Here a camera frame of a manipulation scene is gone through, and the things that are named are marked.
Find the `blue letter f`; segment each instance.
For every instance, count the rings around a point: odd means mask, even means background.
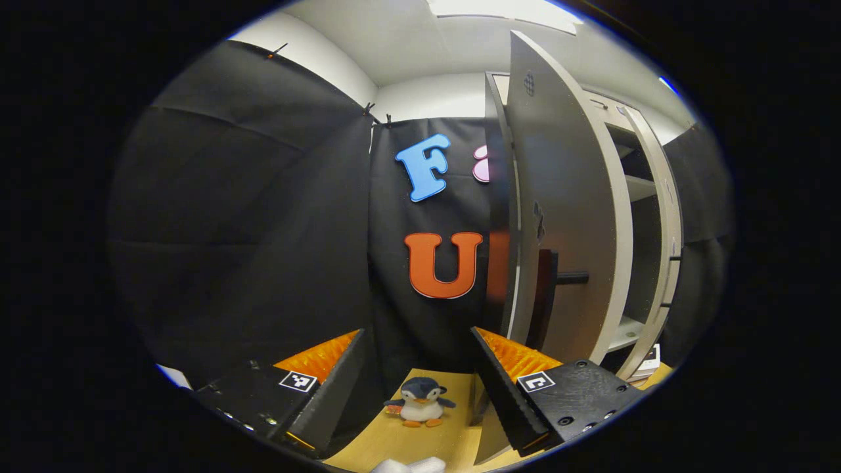
[[[446,148],[448,146],[450,146],[450,140],[438,133],[404,149],[394,157],[406,166],[406,172],[412,182],[412,193],[409,194],[412,202],[419,202],[438,194],[447,186],[443,179],[438,179],[432,174],[432,169],[437,169],[441,174],[447,172],[447,159],[444,157],[444,153],[441,150],[432,150],[429,152],[429,159],[427,159],[424,151],[433,147]]]

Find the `black cloth wall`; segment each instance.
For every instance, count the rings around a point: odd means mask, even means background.
[[[200,57],[140,117],[114,178],[124,309],[159,363],[196,388],[372,326],[372,119],[267,54],[226,41]]]
[[[447,183],[439,194],[412,202],[412,184],[395,155],[436,133],[450,146],[442,149]],[[371,258],[374,321],[380,364],[386,385],[396,389],[412,368],[472,372],[463,352],[469,328],[480,323],[488,271],[490,189],[473,177],[473,152],[484,145],[481,118],[435,118],[374,126],[371,149],[371,195],[368,251]],[[451,281],[458,273],[454,233],[480,233],[473,288],[457,299],[430,299],[417,293],[409,279],[410,233],[436,233],[436,276]]]
[[[680,198],[684,248],[661,359],[680,364],[718,312],[735,240],[733,182],[715,136],[693,125],[663,150]]]

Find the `ceiling light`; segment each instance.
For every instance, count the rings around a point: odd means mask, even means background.
[[[489,16],[527,21],[575,35],[583,24],[575,15],[548,0],[426,0],[437,17]]]

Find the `open cabinet door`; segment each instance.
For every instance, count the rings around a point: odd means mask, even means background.
[[[511,31],[505,107],[520,190],[512,314],[532,311],[538,251],[558,252],[558,274],[586,271],[590,278],[557,286],[541,351],[562,362],[600,363],[631,278],[631,202],[619,155],[581,86],[519,31]],[[512,335],[528,331],[516,317],[511,325]]]
[[[532,314],[513,306],[516,300],[516,274],[520,267],[520,191],[516,180],[516,156],[511,146],[511,130],[505,118],[504,103],[508,89],[498,78],[508,75],[486,72],[484,75],[484,141],[488,150],[490,182],[490,232],[488,248],[488,284],[485,291],[484,329],[504,335],[519,343],[526,341]],[[517,320],[517,333],[511,322]]]

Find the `penguin plush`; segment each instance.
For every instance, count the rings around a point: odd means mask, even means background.
[[[406,427],[427,427],[441,425],[444,407],[455,407],[456,403],[441,397],[447,388],[438,385],[432,378],[417,377],[407,380],[400,387],[400,399],[386,401],[385,406],[401,406],[400,416]]]

